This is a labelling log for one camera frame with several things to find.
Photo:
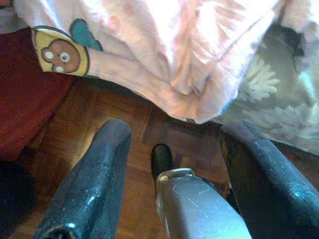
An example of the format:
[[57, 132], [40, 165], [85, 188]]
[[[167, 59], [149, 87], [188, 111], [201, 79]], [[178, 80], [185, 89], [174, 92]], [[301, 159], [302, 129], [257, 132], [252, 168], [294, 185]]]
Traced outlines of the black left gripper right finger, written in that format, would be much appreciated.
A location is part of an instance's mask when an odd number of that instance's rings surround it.
[[220, 147], [238, 209], [253, 238], [318, 238], [318, 190], [253, 124], [223, 125]]

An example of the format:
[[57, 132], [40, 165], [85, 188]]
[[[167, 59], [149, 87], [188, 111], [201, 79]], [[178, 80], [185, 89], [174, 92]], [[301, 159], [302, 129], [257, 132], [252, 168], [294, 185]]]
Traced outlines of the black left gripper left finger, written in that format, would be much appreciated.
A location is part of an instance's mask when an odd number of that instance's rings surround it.
[[37, 238], [115, 238], [131, 139], [123, 120], [108, 120], [99, 128], [55, 192], [37, 227]]

